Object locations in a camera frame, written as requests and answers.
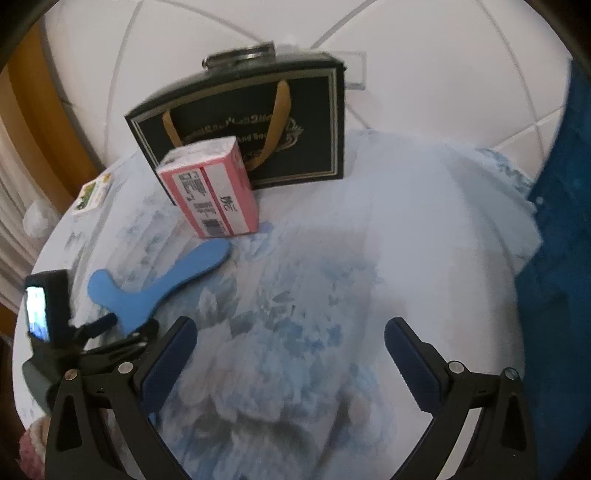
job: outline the device screen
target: device screen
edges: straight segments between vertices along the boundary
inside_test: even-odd
[[[49,341],[45,313],[45,290],[41,287],[27,287],[27,319],[29,332],[39,340]]]

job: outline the blue spatula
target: blue spatula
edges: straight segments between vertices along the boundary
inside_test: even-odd
[[[230,242],[214,238],[179,258],[162,277],[137,292],[121,290],[106,270],[94,272],[88,282],[88,296],[119,319],[124,335],[147,322],[156,307],[172,291],[220,266],[230,253]]]

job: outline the pink and white package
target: pink and white package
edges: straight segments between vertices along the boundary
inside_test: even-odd
[[[258,207],[236,137],[175,148],[156,173],[199,237],[258,230]]]

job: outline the pink fuzzy object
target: pink fuzzy object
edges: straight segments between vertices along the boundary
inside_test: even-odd
[[[45,445],[49,417],[35,421],[20,440],[21,469],[31,480],[45,479]]]

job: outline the metal screw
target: metal screw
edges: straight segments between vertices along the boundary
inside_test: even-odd
[[[77,376],[78,376],[78,370],[72,368],[71,370],[68,370],[66,372],[66,374],[64,375],[64,378],[66,380],[74,380]]]
[[[122,374],[128,374],[134,369],[134,365],[131,362],[123,362],[118,368],[117,371]]]
[[[461,362],[456,362],[455,360],[449,362],[447,364],[447,367],[449,368],[450,372],[453,372],[455,374],[461,374],[464,371],[464,364]]]
[[[517,370],[515,370],[515,368],[505,368],[503,370],[503,373],[509,380],[517,380],[519,378],[519,373],[517,373]]]

